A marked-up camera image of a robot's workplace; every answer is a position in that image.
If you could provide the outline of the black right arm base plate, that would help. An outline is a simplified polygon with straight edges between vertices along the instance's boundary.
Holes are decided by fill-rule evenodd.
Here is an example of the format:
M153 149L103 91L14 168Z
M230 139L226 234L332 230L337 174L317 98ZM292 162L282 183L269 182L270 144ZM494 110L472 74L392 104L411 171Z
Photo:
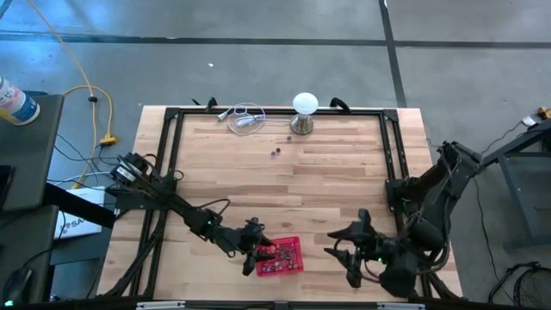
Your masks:
M389 208L403 213L418 211L429 195L439 194L443 188L444 181L426 182L420 177L388 179L385 183Z

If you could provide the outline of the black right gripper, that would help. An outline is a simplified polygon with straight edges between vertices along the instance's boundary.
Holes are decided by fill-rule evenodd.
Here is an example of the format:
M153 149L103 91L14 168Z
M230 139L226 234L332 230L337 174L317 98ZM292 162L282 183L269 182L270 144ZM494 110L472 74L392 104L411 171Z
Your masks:
M324 252L336 258L347 269L346 280L352 288L360 288L362 280L381 283L380 275L369 269L368 261L385 261L382 250L385 236L371 226L371 216L367 209L360 208L356 221L344 229L327 233L327 236L335 240L350 241L355 246L352 254L348 250L324 248Z

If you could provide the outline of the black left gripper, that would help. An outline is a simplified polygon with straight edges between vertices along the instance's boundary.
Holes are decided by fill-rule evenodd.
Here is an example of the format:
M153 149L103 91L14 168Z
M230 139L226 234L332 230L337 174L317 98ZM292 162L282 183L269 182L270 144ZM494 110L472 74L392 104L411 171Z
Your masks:
M245 221L244 227L236 229L238 241L235 248L246 255L242 274L249 276L256 267L256 263L275 259L276 256L262 252L259 246L271 247L276 244L263 234L264 224L257 217Z

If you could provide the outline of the white globe lamp metal base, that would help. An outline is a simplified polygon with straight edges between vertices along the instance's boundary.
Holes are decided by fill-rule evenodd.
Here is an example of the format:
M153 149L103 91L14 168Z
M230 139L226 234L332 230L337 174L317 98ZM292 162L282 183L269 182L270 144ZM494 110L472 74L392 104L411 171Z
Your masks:
M295 115L290 121L291 130L298 135L307 135L313 131L312 114L317 111L319 101L308 92L302 92L293 99Z

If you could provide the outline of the red slotted plastic basket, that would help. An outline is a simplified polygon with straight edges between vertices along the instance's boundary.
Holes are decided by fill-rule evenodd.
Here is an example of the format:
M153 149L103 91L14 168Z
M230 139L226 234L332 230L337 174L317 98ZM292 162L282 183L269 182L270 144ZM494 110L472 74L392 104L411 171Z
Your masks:
M301 254L300 238L298 236L278 238L275 243L275 259L256 263L258 276L281 276L300 273L304 270ZM262 252L269 253L269 247L259 246Z

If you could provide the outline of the black computer mouse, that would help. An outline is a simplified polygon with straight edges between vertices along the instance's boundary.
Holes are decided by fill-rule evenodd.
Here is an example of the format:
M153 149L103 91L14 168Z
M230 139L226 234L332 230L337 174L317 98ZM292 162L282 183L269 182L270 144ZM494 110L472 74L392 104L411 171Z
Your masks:
M29 268L14 270L6 280L2 291L2 305L12 307L28 302L33 271Z

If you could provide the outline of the dark grey desk top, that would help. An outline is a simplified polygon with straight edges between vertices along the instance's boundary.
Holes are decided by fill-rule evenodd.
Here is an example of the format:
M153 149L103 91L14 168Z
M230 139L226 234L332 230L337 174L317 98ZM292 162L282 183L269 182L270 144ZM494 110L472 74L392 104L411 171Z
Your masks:
M45 300L51 287L50 261L59 209L36 208L0 218L0 306L3 286L17 269L33 271L27 303Z
M37 96L37 118L23 126L0 121L0 165L14 168L2 212L37 208L42 204L65 98Z

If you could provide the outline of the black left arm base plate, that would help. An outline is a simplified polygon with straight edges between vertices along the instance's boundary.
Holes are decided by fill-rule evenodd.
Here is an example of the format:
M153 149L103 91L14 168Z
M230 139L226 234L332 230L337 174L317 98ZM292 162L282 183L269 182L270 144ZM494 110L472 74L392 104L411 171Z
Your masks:
M121 209L166 210L169 199L176 193L177 180L161 177L138 179L134 183L118 182L111 190L116 197L116 207Z

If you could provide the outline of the white printed cardboard box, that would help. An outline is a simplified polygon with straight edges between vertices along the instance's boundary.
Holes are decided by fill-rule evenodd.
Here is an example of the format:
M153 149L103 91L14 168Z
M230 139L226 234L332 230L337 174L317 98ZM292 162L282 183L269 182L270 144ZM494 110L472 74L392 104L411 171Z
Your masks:
M67 192L103 207L105 202L105 189L105 186L97 186L93 188L68 189ZM97 224L91 223L75 215L58 211L54 238L76 238L97 234L101 231L102 228Z

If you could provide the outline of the black side table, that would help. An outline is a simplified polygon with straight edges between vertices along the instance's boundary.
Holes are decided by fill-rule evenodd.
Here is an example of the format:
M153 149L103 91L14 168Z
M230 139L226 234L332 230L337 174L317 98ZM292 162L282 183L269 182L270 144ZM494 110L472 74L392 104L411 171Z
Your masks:
M551 245L551 150L528 150L545 140L551 141L551 120L530 127L482 159L482 169L499 165L524 230L521 238L503 244L506 251Z

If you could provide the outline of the white bottle blue label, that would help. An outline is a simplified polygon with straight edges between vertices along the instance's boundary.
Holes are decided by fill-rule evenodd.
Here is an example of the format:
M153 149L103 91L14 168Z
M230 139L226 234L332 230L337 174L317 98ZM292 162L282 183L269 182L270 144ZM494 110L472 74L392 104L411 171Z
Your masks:
M33 122L40 114L40 105L0 76L0 118L12 125L24 126Z

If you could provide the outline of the black metal bar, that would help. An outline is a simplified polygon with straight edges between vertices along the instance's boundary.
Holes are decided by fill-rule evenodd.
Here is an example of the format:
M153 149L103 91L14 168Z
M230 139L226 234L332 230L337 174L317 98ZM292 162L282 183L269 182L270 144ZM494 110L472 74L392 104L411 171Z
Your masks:
M75 215L102 227L111 229L115 223L115 214L111 210L50 183L45 185L42 201L45 205L55 205L64 213Z

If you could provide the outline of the white frame bracket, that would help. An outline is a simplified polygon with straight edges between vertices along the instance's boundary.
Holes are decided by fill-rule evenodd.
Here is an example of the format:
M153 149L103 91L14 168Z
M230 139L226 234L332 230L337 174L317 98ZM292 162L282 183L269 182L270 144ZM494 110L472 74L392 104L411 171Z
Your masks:
M377 310L426 310L425 304L406 302L379 302Z
M183 310L185 301L147 301L139 302L135 310Z

